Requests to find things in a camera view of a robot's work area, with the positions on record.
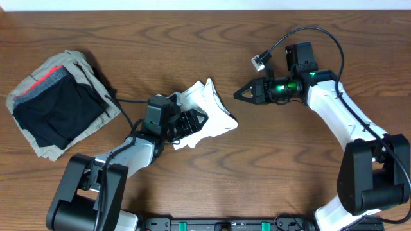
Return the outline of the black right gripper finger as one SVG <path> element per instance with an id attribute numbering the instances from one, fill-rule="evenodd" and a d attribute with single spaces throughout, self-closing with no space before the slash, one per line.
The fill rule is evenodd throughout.
<path id="1" fill-rule="evenodd" d="M 233 96 L 253 96 L 254 84 L 256 80 L 250 80 L 247 84 L 237 90 Z"/>
<path id="2" fill-rule="evenodd" d="M 255 103 L 256 99 L 254 98 L 254 95 L 251 91 L 247 91 L 247 92 L 235 92 L 233 94 L 234 99 L 240 100 L 240 101 L 244 101 L 247 103 Z"/>

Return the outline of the white t-shirt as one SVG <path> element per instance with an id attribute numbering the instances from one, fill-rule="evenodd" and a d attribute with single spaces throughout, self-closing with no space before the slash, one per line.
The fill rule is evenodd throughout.
<path id="1" fill-rule="evenodd" d="M 181 138 L 179 144 L 173 145 L 175 150 L 185 146 L 194 148 L 203 138 L 216 137 L 238 127 L 237 120 L 224 107 L 210 78 L 205 83 L 197 81 L 183 93 L 174 92 L 168 98 L 176 102 L 183 112 L 195 109 L 208 116 L 208 120 L 199 132 Z"/>

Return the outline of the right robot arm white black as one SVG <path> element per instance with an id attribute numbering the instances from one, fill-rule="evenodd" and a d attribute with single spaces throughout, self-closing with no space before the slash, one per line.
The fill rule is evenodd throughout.
<path id="1" fill-rule="evenodd" d="M 337 195 L 314 213 L 317 230 L 349 230 L 384 225 L 376 213 L 410 199 L 410 143 L 374 124 L 345 93 L 331 70 L 257 78 L 234 98 L 265 105 L 285 105 L 295 98 L 316 112 L 340 143 L 344 155 Z"/>

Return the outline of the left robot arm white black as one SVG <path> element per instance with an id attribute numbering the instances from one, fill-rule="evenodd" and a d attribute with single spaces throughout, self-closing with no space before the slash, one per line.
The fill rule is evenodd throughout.
<path id="1" fill-rule="evenodd" d="M 95 157 L 73 155 L 64 171 L 46 216 L 49 230 L 115 230 L 127 178 L 150 165 L 166 142 L 180 141 L 199 132 L 209 119 L 195 109 L 165 121 L 159 136 L 148 131 L 143 119 L 136 121 L 124 143 Z"/>

